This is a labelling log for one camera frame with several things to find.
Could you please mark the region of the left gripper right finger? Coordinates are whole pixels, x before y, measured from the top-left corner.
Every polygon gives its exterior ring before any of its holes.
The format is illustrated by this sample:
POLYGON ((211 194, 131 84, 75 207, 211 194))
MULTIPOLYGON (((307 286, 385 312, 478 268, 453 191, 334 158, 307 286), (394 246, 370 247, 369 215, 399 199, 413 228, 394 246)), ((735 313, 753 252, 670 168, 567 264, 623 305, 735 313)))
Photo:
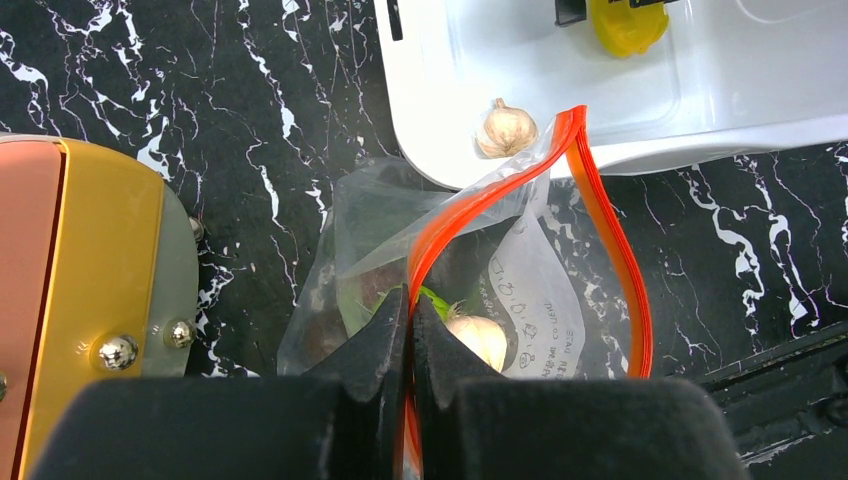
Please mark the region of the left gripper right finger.
POLYGON ((426 479, 744 479, 717 405, 674 379, 511 380, 452 335, 432 302, 411 318, 426 479))

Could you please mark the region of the white plastic bin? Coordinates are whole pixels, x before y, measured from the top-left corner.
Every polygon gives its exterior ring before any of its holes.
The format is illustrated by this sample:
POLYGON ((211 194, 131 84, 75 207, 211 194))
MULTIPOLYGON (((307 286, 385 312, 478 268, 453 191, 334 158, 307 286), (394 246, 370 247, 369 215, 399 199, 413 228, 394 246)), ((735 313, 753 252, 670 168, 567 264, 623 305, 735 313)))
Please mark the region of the white plastic bin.
POLYGON ((843 1, 676 1, 643 54, 618 59, 551 1, 378 1, 391 116, 405 158, 462 189, 498 163, 475 135, 496 99, 540 127, 577 105, 597 166, 637 175, 843 141, 843 1))

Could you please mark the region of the clear orange-zip bag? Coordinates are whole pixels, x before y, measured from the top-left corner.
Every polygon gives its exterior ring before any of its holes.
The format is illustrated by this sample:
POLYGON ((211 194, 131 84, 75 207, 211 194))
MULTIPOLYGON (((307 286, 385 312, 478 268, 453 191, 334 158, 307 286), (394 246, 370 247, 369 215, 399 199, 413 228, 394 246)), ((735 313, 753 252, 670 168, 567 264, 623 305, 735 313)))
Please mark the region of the clear orange-zip bag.
POLYGON ((470 315, 494 320, 511 380, 649 376, 653 325, 645 283, 592 156, 588 109, 558 113, 541 137, 456 193, 412 182, 411 167, 381 159, 335 186, 333 208, 278 353, 282 375, 310 365, 301 303, 319 271, 352 276, 394 261, 408 291, 403 473, 422 475, 411 318, 421 286, 470 315))

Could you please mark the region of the green wrinkled fruit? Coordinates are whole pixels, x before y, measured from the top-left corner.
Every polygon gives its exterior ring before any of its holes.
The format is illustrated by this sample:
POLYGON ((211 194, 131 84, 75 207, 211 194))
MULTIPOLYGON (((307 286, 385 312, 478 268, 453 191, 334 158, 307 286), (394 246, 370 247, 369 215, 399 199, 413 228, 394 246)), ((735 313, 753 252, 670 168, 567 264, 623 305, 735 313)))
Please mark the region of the green wrinkled fruit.
POLYGON ((443 322, 447 322, 449 318, 449 313, 451 310, 451 304, 446 300, 438 296, 433 290, 427 288, 426 286, 421 286, 419 289, 419 297, 427 297, 435 311, 441 318, 443 322))

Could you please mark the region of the dark purple mangosteen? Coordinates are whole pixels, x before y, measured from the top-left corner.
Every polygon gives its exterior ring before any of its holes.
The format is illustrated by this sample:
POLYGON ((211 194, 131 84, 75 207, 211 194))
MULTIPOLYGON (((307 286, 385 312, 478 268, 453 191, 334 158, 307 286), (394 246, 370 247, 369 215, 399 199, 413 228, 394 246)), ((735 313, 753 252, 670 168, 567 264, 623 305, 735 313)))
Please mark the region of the dark purple mangosteen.
POLYGON ((306 314, 302 347, 307 363, 318 363, 358 333, 389 291, 404 281, 401 261, 343 277, 336 275, 333 265, 322 268, 317 284, 301 303, 306 314))

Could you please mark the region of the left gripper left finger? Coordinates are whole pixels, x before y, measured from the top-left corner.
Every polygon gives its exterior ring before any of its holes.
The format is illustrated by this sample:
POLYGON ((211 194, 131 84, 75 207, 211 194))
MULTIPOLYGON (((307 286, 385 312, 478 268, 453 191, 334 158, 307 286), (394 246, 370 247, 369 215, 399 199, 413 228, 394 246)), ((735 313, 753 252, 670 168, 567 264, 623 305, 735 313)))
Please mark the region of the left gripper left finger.
POLYGON ((37 479, 398 479, 408 291, 295 376, 137 378, 84 389, 37 479))

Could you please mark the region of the garlic bulb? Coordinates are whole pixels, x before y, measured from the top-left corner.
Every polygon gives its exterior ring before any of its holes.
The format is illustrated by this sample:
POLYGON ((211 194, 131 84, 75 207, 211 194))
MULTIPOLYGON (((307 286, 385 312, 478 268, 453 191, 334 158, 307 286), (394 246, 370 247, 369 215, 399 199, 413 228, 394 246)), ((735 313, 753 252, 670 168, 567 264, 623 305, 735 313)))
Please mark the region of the garlic bulb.
POLYGON ((531 146, 539 129, 531 115, 512 107, 498 97, 475 135, 481 152, 488 158, 512 157, 531 146))
POLYGON ((502 372, 508 340, 503 328, 486 317, 465 313, 459 303, 452 304, 446 317, 447 329, 484 363, 502 372))

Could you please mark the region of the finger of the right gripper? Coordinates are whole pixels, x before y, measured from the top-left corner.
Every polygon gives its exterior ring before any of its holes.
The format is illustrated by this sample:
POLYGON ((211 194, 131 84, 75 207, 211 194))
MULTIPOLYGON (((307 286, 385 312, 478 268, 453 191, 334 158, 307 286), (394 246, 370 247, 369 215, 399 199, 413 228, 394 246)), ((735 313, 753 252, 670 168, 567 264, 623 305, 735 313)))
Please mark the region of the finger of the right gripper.
POLYGON ((567 27, 588 18, 588 9, 586 0, 555 0, 555 25, 558 27, 567 27))

